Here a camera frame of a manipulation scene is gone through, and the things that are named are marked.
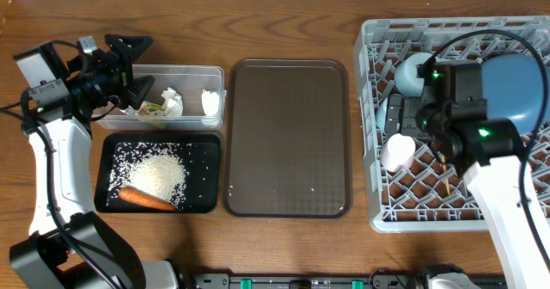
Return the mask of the white paper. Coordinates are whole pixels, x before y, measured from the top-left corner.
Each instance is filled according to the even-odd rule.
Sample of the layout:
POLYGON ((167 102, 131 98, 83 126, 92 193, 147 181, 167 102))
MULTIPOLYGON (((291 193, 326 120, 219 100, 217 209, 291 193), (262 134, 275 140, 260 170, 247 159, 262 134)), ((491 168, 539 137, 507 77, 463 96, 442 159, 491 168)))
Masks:
POLYGON ((163 115, 166 117, 180 117, 184 110, 183 99, 174 89, 166 88, 162 92, 164 103, 162 104, 163 115))
POLYGON ((216 91, 204 89, 201 95, 205 116, 215 116, 220 107, 220 95, 216 91))

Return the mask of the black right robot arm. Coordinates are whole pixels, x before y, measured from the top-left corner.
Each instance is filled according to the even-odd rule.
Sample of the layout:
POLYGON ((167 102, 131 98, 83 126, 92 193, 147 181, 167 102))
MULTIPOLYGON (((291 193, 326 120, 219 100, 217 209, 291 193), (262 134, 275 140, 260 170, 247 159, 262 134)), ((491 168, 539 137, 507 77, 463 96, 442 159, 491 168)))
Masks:
POLYGON ((474 61, 418 67, 425 81, 416 127, 439 143, 488 224, 510 288, 549 286, 549 224, 536 198, 525 144, 509 119, 491 119, 474 61))

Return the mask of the dark blue plate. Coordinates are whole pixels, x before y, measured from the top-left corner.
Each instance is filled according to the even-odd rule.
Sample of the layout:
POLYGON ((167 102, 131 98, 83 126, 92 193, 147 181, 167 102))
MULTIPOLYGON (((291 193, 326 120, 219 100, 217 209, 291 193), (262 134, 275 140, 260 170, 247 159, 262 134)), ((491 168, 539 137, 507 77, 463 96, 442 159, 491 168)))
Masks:
POLYGON ((487 118, 501 132, 531 132, 541 111, 542 76, 536 60, 520 54, 502 55, 481 64, 487 118))

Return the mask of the wooden chopstick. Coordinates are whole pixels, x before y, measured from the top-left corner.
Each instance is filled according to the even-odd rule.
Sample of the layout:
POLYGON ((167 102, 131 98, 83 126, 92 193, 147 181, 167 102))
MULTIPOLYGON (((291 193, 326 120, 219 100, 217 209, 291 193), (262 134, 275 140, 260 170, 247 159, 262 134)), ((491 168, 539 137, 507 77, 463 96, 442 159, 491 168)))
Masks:
MULTIPOLYGON (((448 169, 447 169, 447 165, 444 163, 442 165, 443 167, 443 172, 446 174, 448 169)), ((446 178, 445 179, 445 188, 446 188, 446 192, 447 192, 447 195, 450 196, 451 195, 451 192, 450 192, 450 185, 449 185, 449 178, 446 178)))

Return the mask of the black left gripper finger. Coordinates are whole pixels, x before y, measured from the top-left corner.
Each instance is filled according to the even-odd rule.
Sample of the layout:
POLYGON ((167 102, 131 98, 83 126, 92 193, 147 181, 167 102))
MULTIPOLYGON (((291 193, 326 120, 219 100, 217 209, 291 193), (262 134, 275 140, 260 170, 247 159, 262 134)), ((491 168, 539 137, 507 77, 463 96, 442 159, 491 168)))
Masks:
POLYGON ((104 39, 110 49, 105 53, 104 60, 120 64, 132 64, 139 60, 154 42, 150 36, 119 34, 106 34, 104 39))
POLYGON ((126 89, 127 106, 139 109, 154 82, 155 78, 151 75, 133 78, 126 89))

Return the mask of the light blue rice bowl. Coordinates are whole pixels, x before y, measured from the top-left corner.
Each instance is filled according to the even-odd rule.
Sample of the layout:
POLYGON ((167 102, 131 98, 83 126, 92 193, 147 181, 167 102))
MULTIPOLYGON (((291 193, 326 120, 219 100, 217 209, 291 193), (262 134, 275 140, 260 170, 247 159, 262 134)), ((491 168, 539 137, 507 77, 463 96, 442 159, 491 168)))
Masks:
POLYGON ((417 77, 417 66, 423 64, 431 57, 428 52, 418 52, 405 59, 396 69, 394 85, 403 96, 421 96, 424 80, 417 77))

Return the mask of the light blue cup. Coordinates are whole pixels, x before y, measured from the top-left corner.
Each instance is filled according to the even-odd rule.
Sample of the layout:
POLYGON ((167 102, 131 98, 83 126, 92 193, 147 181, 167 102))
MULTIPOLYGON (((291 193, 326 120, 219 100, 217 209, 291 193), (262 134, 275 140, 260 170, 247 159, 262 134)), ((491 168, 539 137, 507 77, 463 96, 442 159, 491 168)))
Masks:
POLYGON ((388 110, 388 98, 385 98, 380 104, 379 108, 376 111, 376 126, 383 131, 385 129, 385 123, 387 118, 388 110))

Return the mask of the pink cup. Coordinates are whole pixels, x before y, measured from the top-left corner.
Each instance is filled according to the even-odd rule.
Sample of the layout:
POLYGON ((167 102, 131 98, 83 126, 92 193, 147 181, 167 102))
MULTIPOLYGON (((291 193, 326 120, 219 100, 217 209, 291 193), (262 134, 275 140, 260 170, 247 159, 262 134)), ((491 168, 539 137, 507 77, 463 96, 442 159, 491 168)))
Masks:
POLYGON ((396 133, 382 147, 381 165, 390 172, 409 169, 413 163, 416 144, 413 138, 396 133))

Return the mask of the foil snack wrapper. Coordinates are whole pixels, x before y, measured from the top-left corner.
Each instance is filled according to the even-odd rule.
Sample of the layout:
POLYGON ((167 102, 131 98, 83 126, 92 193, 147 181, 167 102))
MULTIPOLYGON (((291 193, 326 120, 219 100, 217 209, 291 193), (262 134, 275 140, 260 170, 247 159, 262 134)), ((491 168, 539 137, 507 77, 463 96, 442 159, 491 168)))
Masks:
POLYGON ((144 101, 139 109, 128 107, 124 113, 131 117, 136 130, 166 130, 168 122, 162 105, 144 101))

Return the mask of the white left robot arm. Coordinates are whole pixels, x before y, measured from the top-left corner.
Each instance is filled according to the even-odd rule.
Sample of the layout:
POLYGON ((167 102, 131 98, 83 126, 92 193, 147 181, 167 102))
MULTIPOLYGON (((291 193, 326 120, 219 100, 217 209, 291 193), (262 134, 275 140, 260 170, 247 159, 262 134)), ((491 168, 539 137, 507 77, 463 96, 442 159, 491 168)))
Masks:
POLYGON ((28 238, 9 250, 16 274, 30 288, 179 288, 170 261, 141 261, 132 246, 97 214, 89 173, 91 125, 105 106, 138 108, 153 77, 136 78, 133 63, 149 36, 105 36, 100 49, 82 37, 63 61, 57 42, 15 55, 28 82, 14 115, 34 150, 36 204, 28 238))

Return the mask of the orange carrot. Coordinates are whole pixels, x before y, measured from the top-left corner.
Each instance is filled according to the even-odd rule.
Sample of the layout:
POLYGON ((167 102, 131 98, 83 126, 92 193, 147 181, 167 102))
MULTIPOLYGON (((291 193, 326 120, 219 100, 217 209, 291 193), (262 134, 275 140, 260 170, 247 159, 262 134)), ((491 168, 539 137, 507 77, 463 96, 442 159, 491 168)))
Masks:
POLYGON ((160 200, 134 188, 121 188, 119 190, 119 197, 124 201, 138 206, 148 207, 164 212, 176 211, 175 207, 167 201, 160 200))

